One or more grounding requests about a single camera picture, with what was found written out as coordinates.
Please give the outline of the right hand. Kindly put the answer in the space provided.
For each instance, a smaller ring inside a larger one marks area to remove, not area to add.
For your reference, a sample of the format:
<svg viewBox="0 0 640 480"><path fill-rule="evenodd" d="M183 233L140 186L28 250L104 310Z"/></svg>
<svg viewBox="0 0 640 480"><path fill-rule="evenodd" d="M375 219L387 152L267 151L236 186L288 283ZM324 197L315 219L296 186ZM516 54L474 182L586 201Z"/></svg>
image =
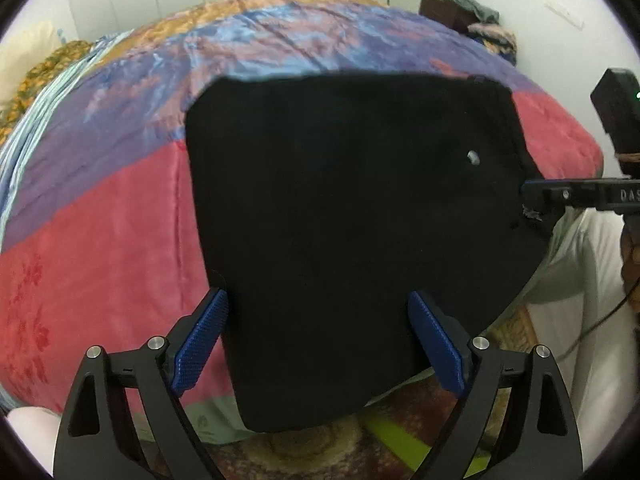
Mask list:
<svg viewBox="0 0 640 480"><path fill-rule="evenodd" d="M627 228L623 228L620 237L620 253L622 254L623 266L620 271L626 292L632 289L632 286L639 279L639 243L634 240Z"/></svg>

